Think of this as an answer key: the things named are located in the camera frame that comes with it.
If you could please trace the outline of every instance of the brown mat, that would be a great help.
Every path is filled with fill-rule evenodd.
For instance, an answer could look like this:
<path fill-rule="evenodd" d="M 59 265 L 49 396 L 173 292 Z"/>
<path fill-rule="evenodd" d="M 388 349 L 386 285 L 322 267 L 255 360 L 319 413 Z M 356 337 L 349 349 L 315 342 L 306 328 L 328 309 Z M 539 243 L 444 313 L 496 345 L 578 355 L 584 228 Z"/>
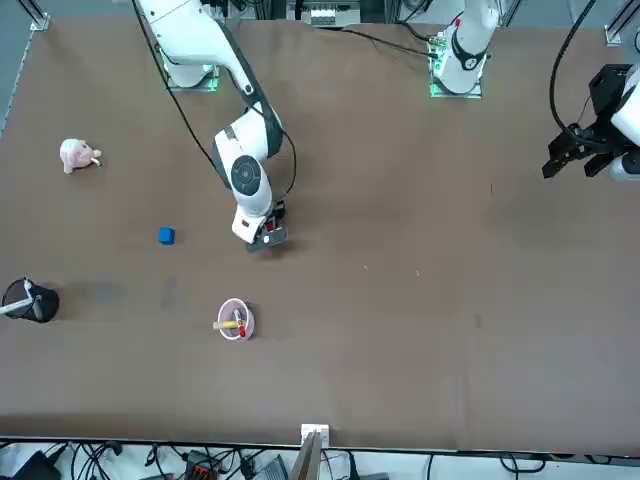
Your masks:
<path fill-rule="evenodd" d="M 134 19 L 35 36 L 0 142 L 0 285 L 28 272 L 63 310 L 0 322 L 0 430 L 297 443 L 327 422 L 342 446 L 634 452 L 640 190 L 578 163 L 540 173 L 566 31 L 498 33 L 484 100 L 436 101 L 421 58 L 290 22 L 235 28 L 299 156 L 291 241 L 260 255 L 232 234 L 231 193 Z M 576 36 L 565 121 L 615 56 L 602 32 Z M 180 100 L 207 146 L 242 111 L 227 79 Z M 65 137 L 105 167 L 64 175 Z M 283 188 L 288 147 L 268 169 Z M 212 332 L 229 296 L 256 305 L 248 344 Z"/>

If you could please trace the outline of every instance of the pink stuffed toy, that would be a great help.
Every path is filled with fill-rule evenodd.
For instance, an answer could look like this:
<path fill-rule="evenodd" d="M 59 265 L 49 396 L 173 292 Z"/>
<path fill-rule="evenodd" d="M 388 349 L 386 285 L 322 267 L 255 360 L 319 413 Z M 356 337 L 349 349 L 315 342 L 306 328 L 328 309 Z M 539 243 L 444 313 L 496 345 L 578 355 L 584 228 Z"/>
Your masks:
<path fill-rule="evenodd" d="M 101 155 L 100 150 L 93 150 L 84 140 L 67 138 L 60 145 L 60 158 L 64 164 L 64 173 L 73 173 L 74 168 L 83 168 L 91 163 L 101 167 L 102 163 L 98 160 Z"/>

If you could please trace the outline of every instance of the wires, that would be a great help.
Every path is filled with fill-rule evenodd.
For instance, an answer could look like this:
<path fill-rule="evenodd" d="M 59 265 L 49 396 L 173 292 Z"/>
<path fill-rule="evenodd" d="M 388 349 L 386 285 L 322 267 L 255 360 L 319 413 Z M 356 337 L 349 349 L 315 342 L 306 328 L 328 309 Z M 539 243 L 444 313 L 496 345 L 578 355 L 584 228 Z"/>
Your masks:
<path fill-rule="evenodd" d="M 420 10 L 420 8 L 422 7 L 424 7 L 424 10 L 422 11 L 422 13 L 426 12 L 427 10 L 429 10 L 429 7 L 431 6 L 432 3 L 433 3 L 433 0 L 422 0 L 416 6 L 416 8 L 412 10 L 412 12 L 407 16 L 407 18 L 405 18 L 403 21 L 408 22 L 409 20 L 411 20 L 413 16 L 416 14 L 416 12 Z"/>
<path fill-rule="evenodd" d="M 218 169 L 214 165 L 213 160 L 211 159 L 211 155 L 209 155 L 209 153 L 204 149 L 204 147 L 200 143 L 200 140 L 198 140 L 198 137 L 196 136 L 195 132 L 193 131 L 193 128 L 191 128 L 191 124 L 187 120 L 187 116 L 185 115 L 184 110 L 182 110 L 182 106 L 180 105 L 180 102 L 178 102 L 178 99 L 176 98 L 176 96 L 173 94 L 173 92 L 169 88 L 169 83 L 167 82 L 167 79 L 165 78 L 164 70 L 160 66 L 160 62 L 158 61 L 158 58 L 156 57 L 155 49 L 153 48 L 153 44 L 151 43 L 151 40 L 149 39 L 149 36 L 147 35 L 147 31 L 144 29 L 144 25 L 142 23 L 142 15 L 140 14 L 140 10 L 138 9 L 138 5 L 136 4 L 136 0 L 131 0 L 131 5 L 133 5 L 133 10 L 134 10 L 134 12 L 136 14 L 136 19 L 138 20 L 138 25 L 140 25 L 140 30 L 142 31 L 142 35 L 144 36 L 145 42 L 147 43 L 147 47 L 149 48 L 149 52 L 151 53 L 151 57 L 153 58 L 153 63 L 155 64 L 156 69 L 158 70 L 158 73 L 160 74 L 160 78 L 162 79 L 162 83 L 164 83 L 164 87 L 166 88 L 167 92 L 169 92 L 169 95 L 171 96 L 171 99 L 173 100 L 173 103 L 175 104 L 176 108 L 178 109 L 178 112 L 180 113 L 180 116 L 182 117 L 182 121 L 184 122 L 185 126 L 187 127 L 187 130 L 189 130 L 189 133 L 191 134 L 191 138 L 193 138 L 193 140 L 196 142 L 196 144 L 198 145 L 198 147 L 202 151 L 202 154 L 207 158 L 207 160 L 209 160 L 209 163 L 211 164 L 213 169 L 217 172 Z"/>
<path fill-rule="evenodd" d="M 224 480 L 230 480 L 231 478 L 233 478 L 233 476 L 240 471 L 240 469 L 243 467 L 243 465 L 248 464 L 249 462 L 251 462 L 251 460 L 253 460 L 258 455 L 260 455 L 261 453 L 264 453 L 266 451 L 267 451 L 267 449 L 263 448 L 262 450 L 258 450 L 256 453 L 254 453 L 252 455 L 249 455 L 246 458 L 242 458 L 242 454 L 241 454 L 240 455 L 240 466 L 238 468 L 236 468 L 235 470 L 233 470 L 228 476 L 226 476 Z"/>
<path fill-rule="evenodd" d="M 406 28 L 407 30 L 409 30 L 409 33 L 411 35 L 413 35 L 414 37 L 416 37 L 418 40 L 422 40 L 423 42 L 428 42 L 431 39 L 431 35 L 420 35 L 418 32 L 416 32 L 414 30 L 414 28 L 409 25 L 406 21 L 404 22 L 398 22 L 398 25 L 402 25 L 404 28 Z"/>
<path fill-rule="evenodd" d="M 367 33 L 356 32 L 355 30 L 346 30 L 346 29 L 343 29 L 341 31 L 342 32 L 346 32 L 346 33 L 352 33 L 353 35 L 357 35 L 359 37 L 368 38 L 369 40 L 373 40 L 374 42 L 382 43 L 384 45 L 387 45 L 389 47 L 392 47 L 392 48 L 395 48 L 395 49 L 398 49 L 398 50 L 402 50 L 404 52 L 414 53 L 416 55 L 421 55 L 423 57 L 430 57 L 430 58 L 436 58 L 437 57 L 437 55 L 435 55 L 433 53 L 422 52 L 420 50 L 416 50 L 415 48 L 404 47 L 404 46 L 399 45 L 397 43 L 393 43 L 393 42 L 390 42 L 388 40 L 383 40 L 382 38 L 374 37 L 374 36 L 369 35 Z"/>
<path fill-rule="evenodd" d="M 591 94 L 589 94 L 587 99 L 584 101 L 584 105 L 582 106 L 582 112 L 580 112 L 580 116 L 578 117 L 578 120 L 576 121 L 576 123 L 580 123 L 580 120 L 582 120 L 582 116 L 584 115 L 584 112 L 587 110 L 587 105 L 589 104 L 589 100 L 591 100 Z"/>
<path fill-rule="evenodd" d="M 567 51 L 567 48 L 569 47 L 571 40 L 573 39 L 574 35 L 578 31 L 578 28 L 580 28 L 580 25 L 582 24 L 582 22 L 584 21 L 588 13 L 591 11 L 596 1 L 597 0 L 589 0 L 589 3 L 587 3 L 587 5 L 584 7 L 584 10 L 580 14 L 580 16 L 571 27 L 571 30 L 569 31 L 567 38 L 565 38 L 564 43 L 562 44 L 562 47 L 560 47 L 560 51 L 558 52 L 558 56 L 556 57 L 556 60 L 553 63 L 553 68 L 551 70 L 551 79 L 549 81 L 549 106 L 551 108 L 551 115 L 553 116 L 553 119 L 555 120 L 555 122 L 562 129 L 562 131 L 566 135 L 568 135 L 571 139 L 573 139 L 576 143 L 579 143 L 582 145 L 588 145 L 592 147 L 601 147 L 604 145 L 603 142 L 597 142 L 594 140 L 582 138 L 562 122 L 562 120 L 560 119 L 560 116 L 558 115 L 558 111 L 556 109 L 556 94 L 555 94 L 556 76 L 558 74 L 558 67 L 560 66 L 560 62 L 562 61 L 562 58 L 564 57 L 564 54 Z"/>
<path fill-rule="evenodd" d="M 427 466 L 427 479 L 426 480 L 431 480 L 431 465 L 433 465 L 433 457 L 435 457 L 435 455 L 431 455 L 429 457 L 429 465 Z"/>
<path fill-rule="evenodd" d="M 326 450 L 322 450 L 322 456 L 324 457 L 325 461 L 327 462 L 327 468 L 329 469 L 329 475 L 331 476 L 331 480 L 334 480 L 333 478 L 333 470 L 331 469 L 331 462 L 329 461 L 329 457 L 327 457 L 327 451 Z"/>

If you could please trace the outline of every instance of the white object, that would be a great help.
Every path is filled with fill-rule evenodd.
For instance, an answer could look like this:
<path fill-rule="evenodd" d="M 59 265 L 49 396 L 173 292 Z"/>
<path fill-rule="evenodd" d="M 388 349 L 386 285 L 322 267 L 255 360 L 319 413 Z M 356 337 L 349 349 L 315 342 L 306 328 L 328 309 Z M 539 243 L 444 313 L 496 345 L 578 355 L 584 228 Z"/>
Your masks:
<path fill-rule="evenodd" d="M 269 179 L 262 163 L 280 150 L 282 123 L 224 23 L 212 19 L 200 0 L 139 0 L 144 15 L 169 62 L 166 69 L 180 86 L 198 84 L 207 65 L 225 67 L 249 107 L 214 139 L 213 163 L 238 202 L 233 232 L 247 243 L 273 209 Z M 242 183 L 240 171 L 249 158 L 251 173 Z"/>
<path fill-rule="evenodd" d="M 640 146 L 640 64 L 634 65 L 626 79 L 622 100 L 618 111 L 611 117 L 611 123 L 620 132 L 636 145 Z M 611 163 L 611 177 L 618 181 L 638 181 L 640 175 L 637 172 L 629 172 L 625 168 L 624 159 L 627 155 L 630 158 L 637 158 L 638 151 L 632 150 L 628 153 L 616 157 Z"/>
<path fill-rule="evenodd" d="M 227 299 L 220 310 L 218 311 L 218 323 L 228 322 L 230 320 L 236 320 L 234 315 L 234 310 L 240 311 L 240 317 L 245 322 L 245 336 L 241 337 L 240 333 L 237 332 L 237 329 L 227 329 L 221 328 L 218 330 L 220 335 L 222 335 L 227 340 L 233 340 L 236 342 L 246 342 L 253 335 L 253 329 L 255 326 L 255 320 L 253 318 L 253 313 L 249 310 L 249 307 L 245 302 L 240 300 L 239 298 L 229 298 Z"/>
<path fill-rule="evenodd" d="M 329 448 L 329 425 L 319 423 L 303 423 L 300 425 L 300 445 L 312 433 L 318 432 L 322 439 L 322 448 Z"/>
<path fill-rule="evenodd" d="M 22 285 L 24 287 L 24 292 L 27 295 L 27 298 L 0 307 L 0 315 L 7 315 L 8 313 L 20 310 L 21 308 L 31 307 L 33 309 L 33 314 L 35 315 L 35 317 L 39 319 L 42 318 L 42 310 L 40 309 L 40 304 L 38 303 L 39 297 L 34 298 L 31 293 L 33 291 L 33 283 L 31 283 L 31 280 L 25 277 Z"/>
<path fill-rule="evenodd" d="M 102 156 L 100 150 L 94 150 L 84 140 L 67 138 L 60 145 L 60 160 L 64 165 L 64 173 L 73 173 L 74 168 L 84 168 L 91 163 L 101 167 L 98 158 Z"/>
<path fill-rule="evenodd" d="M 458 20 L 459 26 L 454 22 L 444 31 L 447 50 L 435 76 L 451 93 L 464 94 L 473 90 L 482 76 L 500 12 L 495 0 L 466 0 Z"/>

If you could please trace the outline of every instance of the blue block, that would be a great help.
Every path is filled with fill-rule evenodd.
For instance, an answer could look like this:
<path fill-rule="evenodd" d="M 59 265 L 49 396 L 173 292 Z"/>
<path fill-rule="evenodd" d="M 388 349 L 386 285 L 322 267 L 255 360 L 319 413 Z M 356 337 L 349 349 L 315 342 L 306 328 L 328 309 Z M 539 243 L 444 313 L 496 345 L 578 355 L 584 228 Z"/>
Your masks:
<path fill-rule="evenodd" d="M 160 227 L 158 241 L 163 245 L 173 245 L 176 242 L 176 232 L 171 227 Z"/>

